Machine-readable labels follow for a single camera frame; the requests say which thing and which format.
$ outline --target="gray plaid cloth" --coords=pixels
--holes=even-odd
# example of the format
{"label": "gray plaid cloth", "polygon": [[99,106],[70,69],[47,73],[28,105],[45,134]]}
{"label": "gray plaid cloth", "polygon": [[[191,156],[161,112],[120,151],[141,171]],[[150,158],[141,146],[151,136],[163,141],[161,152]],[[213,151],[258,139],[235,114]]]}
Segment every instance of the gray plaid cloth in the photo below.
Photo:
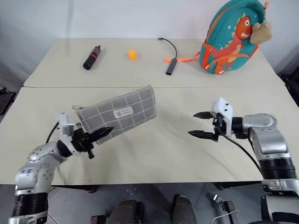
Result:
{"label": "gray plaid cloth", "polygon": [[148,85],[134,92],[76,111],[88,133],[102,127],[114,129],[97,141],[100,145],[115,136],[157,117],[153,88]]}

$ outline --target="gray floor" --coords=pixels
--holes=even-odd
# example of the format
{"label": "gray floor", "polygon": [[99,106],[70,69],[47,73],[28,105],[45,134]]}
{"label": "gray floor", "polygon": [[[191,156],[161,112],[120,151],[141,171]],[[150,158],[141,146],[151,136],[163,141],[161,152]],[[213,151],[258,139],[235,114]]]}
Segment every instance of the gray floor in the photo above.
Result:
{"label": "gray floor", "polygon": [[[102,185],[95,193],[83,190],[55,188],[49,193],[48,224],[89,224],[90,217],[108,215],[121,201],[136,199],[146,207],[147,221],[151,224],[170,223],[171,203],[176,194],[187,196],[194,206],[197,222],[209,224],[225,214],[211,201],[214,194],[233,201],[241,224],[260,218],[260,197],[264,195],[261,184],[219,190],[212,183],[165,183]],[[0,224],[7,223],[14,200],[14,186],[0,185]],[[217,219],[213,224],[228,224],[228,217]]]}

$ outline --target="orange dinosaur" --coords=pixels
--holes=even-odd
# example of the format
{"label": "orange dinosaur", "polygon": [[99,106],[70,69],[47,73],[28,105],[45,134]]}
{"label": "orange dinosaur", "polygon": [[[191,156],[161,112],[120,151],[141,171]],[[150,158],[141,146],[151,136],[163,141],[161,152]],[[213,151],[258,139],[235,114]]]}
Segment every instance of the orange dinosaur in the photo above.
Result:
{"label": "orange dinosaur", "polygon": [[217,62],[214,70],[215,74],[222,74],[224,72],[223,66],[225,64],[227,64],[225,70],[230,69],[230,66],[235,62],[236,57],[229,57],[229,55],[238,54],[244,47],[242,40],[249,39],[251,33],[252,25],[250,23],[250,18],[244,13],[241,19],[238,19],[237,26],[235,27],[235,33],[232,33],[233,40],[228,42],[229,45],[226,44],[225,48],[221,47],[220,49],[212,48],[211,55],[213,57],[219,58],[222,56],[228,56]]}

